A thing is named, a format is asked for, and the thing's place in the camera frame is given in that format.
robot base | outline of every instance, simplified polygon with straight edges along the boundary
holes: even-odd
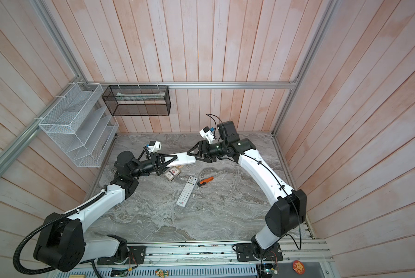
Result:
[[[138,265],[144,263],[144,256],[146,255],[146,247],[145,246],[128,246],[129,249],[128,256],[130,257],[130,264],[135,264],[135,261]],[[98,265],[114,265],[115,261],[113,257],[103,257],[98,259]],[[129,264],[129,259],[126,260],[124,263],[125,265]]]
[[[278,243],[274,243],[270,248],[262,250],[261,255],[255,255],[254,243],[239,243],[236,244],[237,260],[239,262],[253,262],[263,260],[282,261],[283,256]]]

remote control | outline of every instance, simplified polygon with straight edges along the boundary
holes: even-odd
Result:
[[[177,205],[182,206],[182,207],[186,206],[186,203],[188,202],[188,199],[192,194],[192,190],[194,189],[195,184],[197,183],[197,180],[198,179],[196,177],[193,177],[193,176],[189,177],[188,181],[186,182],[186,185],[184,186],[180,194],[180,197],[177,200]]]

marble tabletop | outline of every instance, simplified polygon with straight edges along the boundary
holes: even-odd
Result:
[[[249,138],[266,163],[286,181],[269,133],[240,133]],[[160,153],[185,152],[200,140],[199,134],[149,133],[121,135],[116,139],[95,195],[113,179],[116,156],[129,150],[135,157],[149,141],[161,141]],[[163,175],[141,177],[134,194],[96,220],[86,233],[116,234],[128,242],[249,240],[265,224],[270,205],[263,191],[238,164],[198,161],[185,165],[172,181]],[[176,201],[189,176],[214,180],[195,186],[186,207]]]

red round badge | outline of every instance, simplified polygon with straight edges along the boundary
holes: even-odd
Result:
[[[293,261],[293,269],[297,274],[305,273],[305,266],[300,261]]]

wooden wall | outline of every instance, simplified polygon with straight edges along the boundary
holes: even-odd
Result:
[[[89,81],[289,81],[329,0],[45,0]],[[120,131],[197,132],[206,113],[273,130],[288,92],[171,90],[170,117]]]
[[[415,277],[415,0],[341,2],[277,139],[342,277]]]
[[[0,1],[0,152],[72,79],[30,2]],[[75,167],[45,133],[34,139],[0,179],[0,277],[24,276],[12,266],[16,246],[50,213],[80,204],[94,172]],[[24,248],[22,263],[41,268],[35,244]]]

